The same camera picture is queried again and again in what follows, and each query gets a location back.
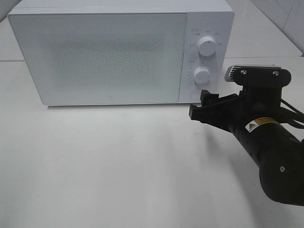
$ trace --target microwave door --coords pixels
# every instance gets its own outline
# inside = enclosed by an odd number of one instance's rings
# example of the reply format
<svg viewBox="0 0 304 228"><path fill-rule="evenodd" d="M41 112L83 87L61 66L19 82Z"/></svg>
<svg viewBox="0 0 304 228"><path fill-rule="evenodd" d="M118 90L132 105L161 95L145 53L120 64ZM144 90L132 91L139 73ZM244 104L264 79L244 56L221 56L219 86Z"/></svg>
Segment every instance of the microwave door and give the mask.
<svg viewBox="0 0 304 228"><path fill-rule="evenodd" d="M178 103L186 13L10 17L46 105Z"/></svg>

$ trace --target white wall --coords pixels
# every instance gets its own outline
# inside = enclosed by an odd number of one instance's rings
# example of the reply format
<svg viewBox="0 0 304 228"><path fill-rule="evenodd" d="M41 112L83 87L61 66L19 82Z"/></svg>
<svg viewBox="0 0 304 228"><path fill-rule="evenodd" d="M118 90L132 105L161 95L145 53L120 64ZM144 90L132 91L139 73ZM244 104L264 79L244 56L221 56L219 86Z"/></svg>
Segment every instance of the white wall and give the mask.
<svg viewBox="0 0 304 228"><path fill-rule="evenodd" d="M304 53L304 0L251 0Z"/></svg>
<svg viewBox="0 0 304 228"><path fill-rule="evenodd" d="M0 0L0 21L2 21L10 10L18 3L20 0Z"/></svg>

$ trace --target microwave control panel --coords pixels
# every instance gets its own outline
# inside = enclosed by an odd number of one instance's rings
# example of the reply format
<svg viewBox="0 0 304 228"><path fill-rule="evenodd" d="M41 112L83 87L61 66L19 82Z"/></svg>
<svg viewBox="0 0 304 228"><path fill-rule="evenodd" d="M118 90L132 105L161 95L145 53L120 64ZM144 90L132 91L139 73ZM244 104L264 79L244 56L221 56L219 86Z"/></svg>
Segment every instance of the microwave control panel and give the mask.
<svg viewBox="0 0 304 228"><path fill-rule="evenodd" d="M179 103L199 103L202 89L216 92L233 17L232 11L188 12Z"/></svg>

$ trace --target power level knob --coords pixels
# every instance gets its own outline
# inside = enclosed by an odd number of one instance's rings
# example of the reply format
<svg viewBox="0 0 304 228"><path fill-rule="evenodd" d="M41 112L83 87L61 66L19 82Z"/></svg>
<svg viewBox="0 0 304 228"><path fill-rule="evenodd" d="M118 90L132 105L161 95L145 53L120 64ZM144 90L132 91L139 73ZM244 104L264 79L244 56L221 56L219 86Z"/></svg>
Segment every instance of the power level knob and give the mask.
<svg viewBox="0 0 304 228"><path fill-rule="evenodd" d="M196 68L195 71L193 72L193 78L197 84L207 83L210 80L210 76L211 73L209 69L206 67Z"/></svg>
<svg viewBox="0 0 304 228"><path fill-rule="evenodd" d="M212 35L206 35L199 39L198 49L202 56L211 56L217 47L217 41Z"/></svg>

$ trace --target white knob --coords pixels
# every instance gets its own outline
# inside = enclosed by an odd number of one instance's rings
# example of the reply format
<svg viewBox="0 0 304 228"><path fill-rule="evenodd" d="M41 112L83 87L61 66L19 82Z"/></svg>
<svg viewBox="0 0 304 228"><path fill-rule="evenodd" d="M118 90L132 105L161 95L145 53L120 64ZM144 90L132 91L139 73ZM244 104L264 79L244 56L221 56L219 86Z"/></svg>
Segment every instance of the white knob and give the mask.
<svg viewBox="0 0 304 228"><path fill-rule="evenodd" d="M198 41L199 53L202 56L211 56L217 47L217 42L215 38L210 36L204 36Z"/></svg>
<svg viewBox="0 0 304 228"><path fill-rule="evenodd" d="M207 83L210 80L210 76L211 73L209 69L206 67L196 68L195 71L193 72L193 78L197 84Z"/></svg>

